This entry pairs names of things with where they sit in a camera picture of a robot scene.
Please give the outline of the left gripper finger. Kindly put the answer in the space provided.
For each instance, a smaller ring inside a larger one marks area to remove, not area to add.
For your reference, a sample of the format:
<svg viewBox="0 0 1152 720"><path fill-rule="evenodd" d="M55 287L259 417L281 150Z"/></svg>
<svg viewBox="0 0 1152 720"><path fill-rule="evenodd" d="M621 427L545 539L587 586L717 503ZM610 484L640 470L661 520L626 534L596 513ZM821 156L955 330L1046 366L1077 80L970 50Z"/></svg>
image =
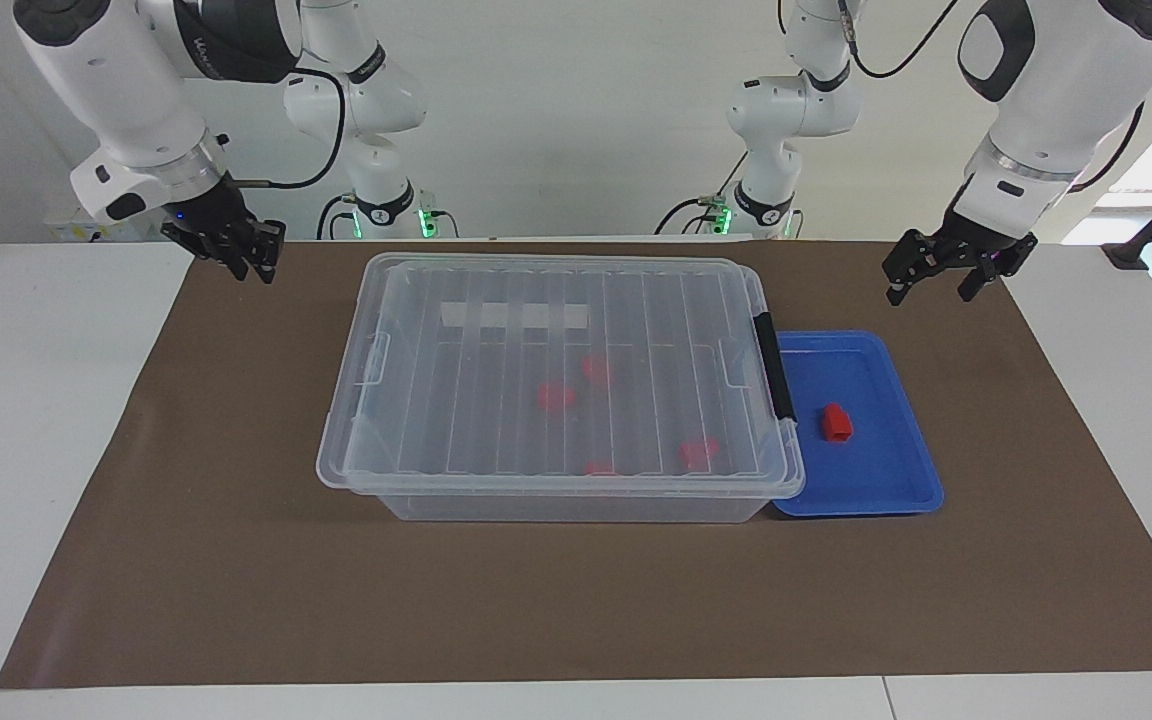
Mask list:
<svg viewBox="0 0 1152 720"><path fill-rule="evenodd" d="M922 232L905 232L886 256L888 304L900 305L914 285L935 274L934 238Z"/></svg>
<svg viewBox="0 0 1152 720"><path fill-rule="evenodd" d="M978 293L996 279L995 255L978 255L973 258L973 268L964 275L957 287L961 301L972 301Z"/></svg>

